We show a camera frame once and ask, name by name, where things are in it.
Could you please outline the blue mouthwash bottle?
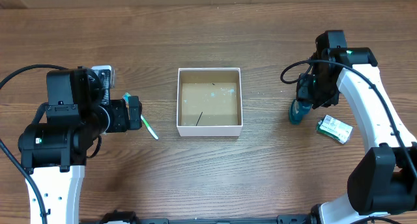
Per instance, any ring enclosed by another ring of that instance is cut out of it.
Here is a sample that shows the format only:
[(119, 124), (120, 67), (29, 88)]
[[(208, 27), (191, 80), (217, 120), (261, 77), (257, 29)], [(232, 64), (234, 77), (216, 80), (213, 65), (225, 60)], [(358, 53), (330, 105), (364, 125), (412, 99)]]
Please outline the blue mouthwash bottle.
[(305, 115), (307, 115), (312, 105), (307, 102), (293, 100), (289, 108), (289, 120), (292, 124), (300, 124)]

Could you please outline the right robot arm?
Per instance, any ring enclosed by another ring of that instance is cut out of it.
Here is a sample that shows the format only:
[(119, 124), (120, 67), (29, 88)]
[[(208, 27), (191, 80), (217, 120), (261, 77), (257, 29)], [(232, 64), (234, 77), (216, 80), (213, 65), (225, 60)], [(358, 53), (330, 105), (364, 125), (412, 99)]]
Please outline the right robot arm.
[(350, 174), (347, 192), (314, 206), (309, 223), (365, 223), (416, 210), (416, 138), (402, 123), (384, 90), (369, 48), (349, 48), (343, 31), (315, 40), (309, 69), (296, 80), (290, 121), (310, 109), (336, 105), (344, 95), (362, 135), (365, 156)]

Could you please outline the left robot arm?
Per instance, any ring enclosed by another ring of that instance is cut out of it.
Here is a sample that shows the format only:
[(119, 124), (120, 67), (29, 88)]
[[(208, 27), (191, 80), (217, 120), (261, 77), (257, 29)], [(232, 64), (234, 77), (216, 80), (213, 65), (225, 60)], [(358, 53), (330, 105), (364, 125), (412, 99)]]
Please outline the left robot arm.
[(113, 78), (109, 65), (48, 72), (48, 102), (18, 140), (31, 223), (78, 223), (87, 151), (104, 133), (142, 127), (137, 96), (110, 98)]

